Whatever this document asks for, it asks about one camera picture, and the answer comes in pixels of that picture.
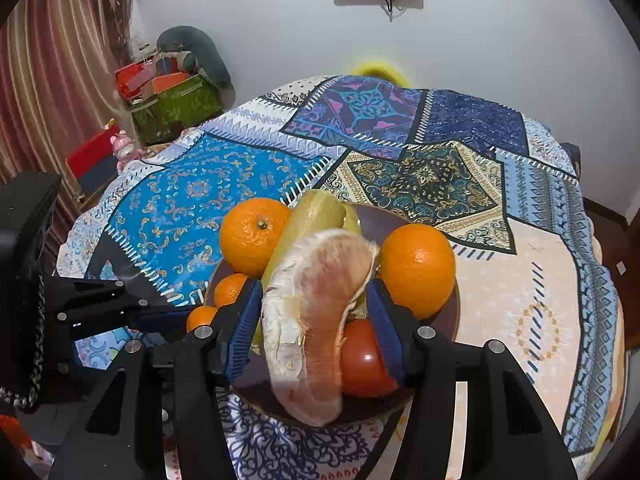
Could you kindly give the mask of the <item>small mandarin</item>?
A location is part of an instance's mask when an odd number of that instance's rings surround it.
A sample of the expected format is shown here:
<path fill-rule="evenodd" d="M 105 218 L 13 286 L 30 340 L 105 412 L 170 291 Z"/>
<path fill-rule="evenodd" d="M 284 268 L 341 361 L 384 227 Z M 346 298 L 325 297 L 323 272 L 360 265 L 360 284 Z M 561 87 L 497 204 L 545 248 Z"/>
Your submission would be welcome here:
<path fill-rule="evenodd" d="M 214 306 L 201 306 L 194 308 L 186 318 L 186 331 L 193 332 L 200 326 L 209 325 L 215 317 L 218 309 Z"/>
<path fill-rule="evenodd" d="M 223 278 L 214 289 L 214 306 L 221 308 L 234 304 L 248 279 L 243 273 L 233 273 Z"/>

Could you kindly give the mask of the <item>dark green neck pillow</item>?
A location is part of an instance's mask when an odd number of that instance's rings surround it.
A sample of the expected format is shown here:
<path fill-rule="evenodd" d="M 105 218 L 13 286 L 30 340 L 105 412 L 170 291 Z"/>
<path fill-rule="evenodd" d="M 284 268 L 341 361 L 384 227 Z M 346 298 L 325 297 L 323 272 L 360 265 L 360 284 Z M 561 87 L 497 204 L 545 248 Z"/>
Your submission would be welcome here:
<path fill-rule="evenodd" d="M 188 25 L 180 25 L 165 30 L 158 36 L 156 47 L 160 52 L 186 52 L 183 61 L 192 56 L 188 64 L 190 72 L 202 75 L 216 88 L 229 89 L 232 86 L 231 76 L 213 39 L 201 29 Z"/>

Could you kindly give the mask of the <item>red tomato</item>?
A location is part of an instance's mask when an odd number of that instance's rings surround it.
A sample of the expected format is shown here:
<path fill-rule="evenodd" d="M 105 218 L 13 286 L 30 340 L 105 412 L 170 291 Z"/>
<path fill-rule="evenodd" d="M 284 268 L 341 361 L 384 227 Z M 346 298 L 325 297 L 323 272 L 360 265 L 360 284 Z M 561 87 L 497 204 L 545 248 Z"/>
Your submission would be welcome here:
<path fill-rule="evenodd" d="M 357 398 L 379 398 L 398 388 L 385 368 L 371 322 L 357 318 L 345 325 L 341 350 L 343 392 Z"/>

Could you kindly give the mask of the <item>large orange left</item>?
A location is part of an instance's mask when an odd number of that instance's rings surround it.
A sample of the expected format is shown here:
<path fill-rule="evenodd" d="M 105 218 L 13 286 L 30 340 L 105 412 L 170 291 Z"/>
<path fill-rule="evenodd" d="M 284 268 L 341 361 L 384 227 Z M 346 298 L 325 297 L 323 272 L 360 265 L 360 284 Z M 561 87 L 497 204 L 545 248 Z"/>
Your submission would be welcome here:
<path fill-rule="evenodd" d="M 278 200 L 254 197 L 235 205 L 220 228 L 220 250 L 235 272 L 260 278 L 292 211 Z"/>

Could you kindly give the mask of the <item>patchwork patterned blue bedspread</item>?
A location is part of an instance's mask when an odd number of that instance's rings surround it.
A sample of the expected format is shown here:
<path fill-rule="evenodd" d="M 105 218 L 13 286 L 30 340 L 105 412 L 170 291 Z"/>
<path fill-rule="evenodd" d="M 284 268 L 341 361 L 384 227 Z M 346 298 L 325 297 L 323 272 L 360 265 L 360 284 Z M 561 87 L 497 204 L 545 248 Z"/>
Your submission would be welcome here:
<path fill-rule="evenodd" d="M 506 344 L 586 478 L 622 397 L 622 307 L 570 158 L 513 108 L 371 77 L 291 82 L 129 164 L 76 221 L 56 270 L 131 271 L 173 306 L 200 304 L 224 214 L 308 188 L 447 235 L 458 341 Z"/>

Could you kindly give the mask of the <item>short yellow sugarcane piece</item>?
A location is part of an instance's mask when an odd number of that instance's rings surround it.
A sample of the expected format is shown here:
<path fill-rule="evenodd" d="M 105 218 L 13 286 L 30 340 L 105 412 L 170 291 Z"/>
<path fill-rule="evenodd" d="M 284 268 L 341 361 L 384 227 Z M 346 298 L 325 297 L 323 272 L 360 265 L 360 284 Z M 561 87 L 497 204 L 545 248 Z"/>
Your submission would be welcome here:
<path fill-rule="evenodd" d="M 351 204 L 343 205 L 345 214 L 343 220 L 343 228 L 346 231 L 356 233 L 360 235 L 361 231 L 361 223 L 358 217 L 356 209 Z"/>

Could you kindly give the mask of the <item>pink plush toy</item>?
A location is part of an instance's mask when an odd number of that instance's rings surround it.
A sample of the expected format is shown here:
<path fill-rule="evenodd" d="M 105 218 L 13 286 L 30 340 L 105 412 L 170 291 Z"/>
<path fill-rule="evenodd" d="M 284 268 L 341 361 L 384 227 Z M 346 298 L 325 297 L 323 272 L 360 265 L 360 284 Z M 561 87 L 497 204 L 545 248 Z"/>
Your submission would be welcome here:
<path fill-rule="evenodd" d="M 111 146 L 113 155 L 116 158 L 116 169 L 119 174 L 133 160 L 142 159 L 143 151 L 134 143 L 134 140 L 128 136 L 125 130 L 111 136 Z"/>

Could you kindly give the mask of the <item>large orange right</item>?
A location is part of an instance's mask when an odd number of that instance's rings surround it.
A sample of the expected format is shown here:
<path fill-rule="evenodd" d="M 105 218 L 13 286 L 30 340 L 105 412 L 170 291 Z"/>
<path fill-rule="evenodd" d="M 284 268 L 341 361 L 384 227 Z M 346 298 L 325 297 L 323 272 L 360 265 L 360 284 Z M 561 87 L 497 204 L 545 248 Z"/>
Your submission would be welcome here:
<path fill-rule="evenodd" d="M 454 252 L 446 236 L 431 226 L 410 223 L 393 230 L 378 260 L 378 277 L 393 302 L 421 320 L 442 310 L 454 290 Z"/>

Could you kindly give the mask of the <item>red box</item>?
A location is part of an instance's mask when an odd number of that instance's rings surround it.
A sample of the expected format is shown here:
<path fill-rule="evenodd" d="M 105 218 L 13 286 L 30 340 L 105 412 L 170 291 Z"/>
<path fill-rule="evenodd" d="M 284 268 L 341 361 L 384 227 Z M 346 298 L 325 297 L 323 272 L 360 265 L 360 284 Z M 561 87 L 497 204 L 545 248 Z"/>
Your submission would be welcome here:
<path fill-rule="evenodd" d="M 85 195 L 98 192 L 116 176 L 111 137 L 118 132 L 116 125 L 104 128 L 66 157 L 66 165 Z"/>

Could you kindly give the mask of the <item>green patterned box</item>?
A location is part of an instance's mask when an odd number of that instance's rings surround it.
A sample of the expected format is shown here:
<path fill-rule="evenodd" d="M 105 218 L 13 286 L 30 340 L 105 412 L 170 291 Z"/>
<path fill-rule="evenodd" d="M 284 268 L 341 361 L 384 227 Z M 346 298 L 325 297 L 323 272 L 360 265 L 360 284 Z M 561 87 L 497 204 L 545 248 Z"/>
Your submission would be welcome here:
<path fill-rule="evenodd" d="M 175 141 L 184 129 L 197 127 L 223 111 L 218 90 L 194 75 L 134 106 L 131 115 L 139 142 L 147 146 Z"/>

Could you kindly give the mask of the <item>orange red boxes pile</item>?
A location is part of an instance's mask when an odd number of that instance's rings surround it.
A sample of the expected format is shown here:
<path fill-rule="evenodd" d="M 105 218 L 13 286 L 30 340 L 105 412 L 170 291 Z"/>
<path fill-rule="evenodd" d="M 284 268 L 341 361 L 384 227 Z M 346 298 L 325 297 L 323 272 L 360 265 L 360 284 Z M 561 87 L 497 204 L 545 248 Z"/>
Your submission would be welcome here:
<path fill-rule="evenodd" d="M 175 55 L 134 62 L 114 73 L 116 89 L 128 102 L 149 99 L 190 77 Z"/>

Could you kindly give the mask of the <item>yellow fluffy object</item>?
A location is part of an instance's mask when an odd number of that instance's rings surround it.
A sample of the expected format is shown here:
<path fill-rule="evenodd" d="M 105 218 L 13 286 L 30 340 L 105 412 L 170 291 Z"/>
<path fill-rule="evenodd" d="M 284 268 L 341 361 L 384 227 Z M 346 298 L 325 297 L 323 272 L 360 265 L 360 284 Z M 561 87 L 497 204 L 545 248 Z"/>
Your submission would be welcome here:
<path fill-rule="evenodd" d="M 392 64 L 384 61 L 363 62 L 350 71 L 351 75 L 384 79 L 395 86 L 408 88 L 408 79 Z"/>

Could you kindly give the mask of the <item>striped pink curtain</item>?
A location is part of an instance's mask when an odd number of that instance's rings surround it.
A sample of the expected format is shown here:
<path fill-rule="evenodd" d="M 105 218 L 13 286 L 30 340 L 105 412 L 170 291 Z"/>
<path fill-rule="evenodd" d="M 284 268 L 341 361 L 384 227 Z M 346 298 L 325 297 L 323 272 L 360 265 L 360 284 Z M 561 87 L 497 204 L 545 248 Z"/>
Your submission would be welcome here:
<path fill-rule="evenodd" d="M 61 175 L 50 261 L 79 216 L 67 156 L 110 119 L 134 126 L 115 79 L 131 61 L 130 15 L 131 0 L 18 0 L 1 26 L 1 179 Z"/>

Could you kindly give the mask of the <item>pomelo segment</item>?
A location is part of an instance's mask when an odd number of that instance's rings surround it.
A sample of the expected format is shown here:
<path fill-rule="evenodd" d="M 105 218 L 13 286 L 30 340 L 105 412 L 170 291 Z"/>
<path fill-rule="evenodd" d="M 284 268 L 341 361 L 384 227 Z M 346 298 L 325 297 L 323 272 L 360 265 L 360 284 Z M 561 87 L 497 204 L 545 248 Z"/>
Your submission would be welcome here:
<path fill-rule="evenodd" d="M 372 278 L 378 245 L 327 229 L 296 240 L 262 295 L 262 354 L 289 415 L 326 426 L 342 411 L 341 348 L 349 312 Z"/>

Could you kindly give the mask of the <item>dark brown round plate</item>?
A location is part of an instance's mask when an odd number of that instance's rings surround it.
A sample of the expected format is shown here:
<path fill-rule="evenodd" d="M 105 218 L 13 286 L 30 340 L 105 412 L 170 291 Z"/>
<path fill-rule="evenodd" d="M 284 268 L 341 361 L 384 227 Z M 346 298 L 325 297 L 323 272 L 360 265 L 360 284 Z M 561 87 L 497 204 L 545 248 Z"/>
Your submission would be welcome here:
<path fill-rule="evenodd" d="M 436 314 L 454 291 L 442 232 L 409 223 L 377 245 L 360 233 L 356 212 L 328 196 L 294 209 L 251 198 L 224 216 L 219 241 L 233 272 L 215 286 L 215 306 L 231 304 L 249 278 L 264 288 L 257 348 L 233 387 L 263 411 L 308 426 L 344 418 L 344 396 L 380 403 L 398 388 L 364 296 L 372 278 L 417 318 Z"/>

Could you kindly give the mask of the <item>large orange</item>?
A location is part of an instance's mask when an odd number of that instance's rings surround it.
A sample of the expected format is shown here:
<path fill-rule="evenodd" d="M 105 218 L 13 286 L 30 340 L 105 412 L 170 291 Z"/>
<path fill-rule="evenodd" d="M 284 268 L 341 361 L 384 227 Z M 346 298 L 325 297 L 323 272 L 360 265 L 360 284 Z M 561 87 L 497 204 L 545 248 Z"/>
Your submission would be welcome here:
<path fill-rule="evenodd" d="M 446 236 L 431 226 L 410 223 L 393 230 L 378 260 L 378 277 L 393 302 L 421 320 L 442 310 L 454 290 L 454 252 Z"/>
<path fill-rule="evenodd" d="M 220 250 L 235 272 L 260 278 L 292 211 L 278 200 L 254 197 L 235 205 L 220 228 Z"/>

